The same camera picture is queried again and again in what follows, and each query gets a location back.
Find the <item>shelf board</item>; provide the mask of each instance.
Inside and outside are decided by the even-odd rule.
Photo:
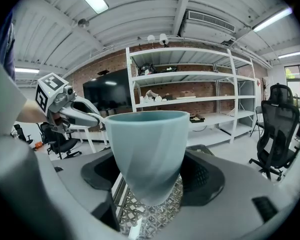
[[[221,67],[231,67],[230,58],[227,53],[193,47],[166,47],[140,50],[131,52],[130,57],[138,67],[141,67],[144,63],[153,65],[213,65],[216,63]],[[250,61],[245,59],[232,57],[236,68],[251,64]]]
[[[226,131],[230,135],[232,135],[233,122],[228,122],[228,123],[220,124],[219,128],[222,129],[222,130],[224,130],[224,131]],[[235,130],[234,136],[237,137],[237,136],[245,134],[245,133],[247,133],[247,132],[249,132],[251,130],[252,130],[252,127],[237,122],[236,123],[236,130]]]
[[[234,117],[222,113],[206,113],[202,114],[202,116],[205,118],[204,122],[190,122],[190,130],[198,127],[216,125],[235,120]]]
[[[255,99],[256,95],[240,95],[238,96],[239,99]]]
[[[190,131],[188,134],[187,147],[194,145],[210,146],[231,139],[231,136],[217,128],[206,128],[203,131]]]
[[[185,98],[185,99],[173,99],[160,102],[141,103],[136,104],[136,108],[155,107],[161,105],[181,104],[190,102],[207,102],[207,101],[220,101],[220,100],[234,100],[235,96],[212,96],[212,97],[198,97],[198,98]]]
[[[242,81],[254,81],[255,79],[251,78],[251,77],[243,76],[243,75],[237,75],[236,80],[238,82],[242,82]]]
[[[226,114],[226,115],[228,115],[230,117],[234,117],[235,116],[235,111],[234,110],[226,110],[226,111],[222,111],[220,113],[221,114]],[[239,109],[238,110],[238,119],[239,118],[245,118],[245,117],[251,117],[254,114],[255,114],[255,112],[253,112],[253,111]]]
[[[227,81],[227,78],[233,78],[234,75],[228,73],[218,73],[210,71],[179,71],[168,73],[157,73],[132,77],[131,80],[136,82],[140,87],[187,83],[203,81]]]

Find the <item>robotic arm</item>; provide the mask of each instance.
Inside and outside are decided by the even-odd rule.
[[[78,97],[69,82],[50,73],[38,80],[35,102],[42,109],[53,131],[64,134],[70,125],[97,126],[104,121],[98,109],[87,99]],[[57,124],[53,114],[59,113]]]

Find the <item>patterned metal surface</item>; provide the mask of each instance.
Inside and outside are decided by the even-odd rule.
[[[123,199],[118,221],[120,231],[128,236],[131,227],[135,227],[138,220],[142,219],[138,240],[154,237],[171,222],[180,210],[181,198],[183,195],[182,179],[179,176],[174,188],[164,203],[158,206],[146,206],[139,202],[128,188]]]

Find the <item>cup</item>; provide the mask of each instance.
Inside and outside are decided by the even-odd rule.
[[[184,111],[162,110],[106,117],[116,164],[144,205],[157,206],[169,197],[184,159],[189,118]]]

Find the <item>white corrugated ceiling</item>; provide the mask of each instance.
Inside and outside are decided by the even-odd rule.
[[[36,79],[49,72],[64,75],[109,46],[137,45],[138,38],[148,35],[177,35],[186,10],[234,25],[232,36],[237,42],[233,47],[248,49],[265,61],[300,51],[300,27],[293,15],[258,33],[251,30],[287,7],[281,0],[105,1],[109,10],[96,14],[84,0],[22,0],[14,10],[15,65],[40,69],[40,73],[17,73],[17,84],[35,85]],[[77,26],[80,19],[89,21],[88,28]]]

